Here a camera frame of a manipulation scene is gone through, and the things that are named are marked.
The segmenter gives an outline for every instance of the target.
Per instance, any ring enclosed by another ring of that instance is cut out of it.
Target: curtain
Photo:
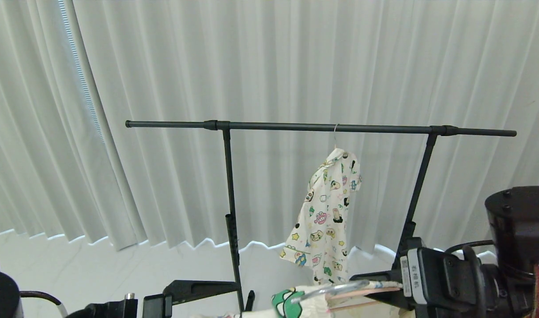
[[[137,243],[118,179],[58,2],[0,1],[0,232]]]
[[[131,225],[104,229],[116,240],[227,240],[221,132],[127,129],[126,119],[517,130],[438,138],[415,215],[415,235],[432,247],[485,238],[485,197],[539,185],[539,1],[70,0],[65,8],[109,129],[117,196],[108,199],[122,205],[95,210],[103,220],[125,213]],[[231,134],[241,247],[286,239],[308,179],[336,145],[362,164],[350,244],[396,250],[426,136]]]

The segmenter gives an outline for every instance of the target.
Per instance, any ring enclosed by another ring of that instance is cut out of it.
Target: clothes rack
[[[422,155],[422,161],[418,170],[418,175],[411,196],[411,202],[407,211],[407,217],[403,226],[403,231],[399,239],[395,261],[392,269],[398,268],[400,252],[406,250],[412,244],[412,237],[416,224],[412,221],[415,215],[418,197],[422,189],[422,184],[426,176],[426,170],[430,163],[432,151],[439,136],[454,135],[476,135],[476,136],[505,136],[514,137],[516,131],[502,129],[466,129],[452,125],[430,125],[430,126],[411,126],[411,125],[336,125],[336,124],[308,124],[308,123],[257,123],[257,122],[236,122],[236,121],[126,121],[126,127],[148,127],[148,128],[202,128],[208,130],[222,130],[224,141],[224,155],[226,161],[226,179],[228,186],[228,201],[230,213],[226,215],[226,228],[228,231],[228,240],[230,244],[230,255],[232,258],[232,267],[234,271],[234,282],[205,282],[201,280],[175,280],[189,284],[202,286],[198,291],[192,291],[189,287],[185,294],[175,295],[173,304],[192,301],[201,298],[207,298],[215,295],[225,294],[227,292],[237,292],[240,312],[252,309],[255,293],[249,292],[247,304],[244,307],[243,294],[241,290],[240,278],[240,255],[237,245],[237,219],[234,199],[234,177],[232,169],[232,151],[230,147],[230,131],[232,129],[245,130],[281,130],[281,131],[338,131],[347,133],[414,133],[426,134],[426,148]]]

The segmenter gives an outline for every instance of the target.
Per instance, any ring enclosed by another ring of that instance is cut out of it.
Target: hanger hook
[[[334,126],[334,149],[336,149],[336,127],[338,127],[338,124]]]

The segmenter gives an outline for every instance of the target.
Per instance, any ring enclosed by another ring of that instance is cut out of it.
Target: white label
[[[409,269],[411,272],[412,296],[417,304],[425,305],[426,299],[422,290],[422,276],[418,265],[418,254],[416,248],[407,252]]]
[[[403,292],[405,297],[412,296],[411,274],[409,273],[409,261],[406,256],[401,256],[401,275],[403,276]]]

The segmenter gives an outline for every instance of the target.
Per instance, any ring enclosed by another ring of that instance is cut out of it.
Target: white floor
[[[278,252],[255,243],[241,251],[244,296],[255,290],[255,310],[268,309],[276,292],[312,284],[308,268],[279,259]],[[381,246],[373,256],[354,248],[348,268],[350,274],[387,270],[393,257]],[[67,242],[64,237],[48,240],[9,232],[0,235],[0,268],[21,290],[49,292],[69,312],[89,303],[121,300],[128,292],[142,301],[161,293],[173,280],[234,280],[228,245],[214,246],[210,240],[196,249],[187,244],[172,249],[142,244],[116,252],[106,239],[89,245],[84,238]],[[59,318],[55,306],[43,300],[23,299],[23,308],[25,318]],[[234,292],[180,304],[173,311],[174,317],[237,312],[237,296]]]

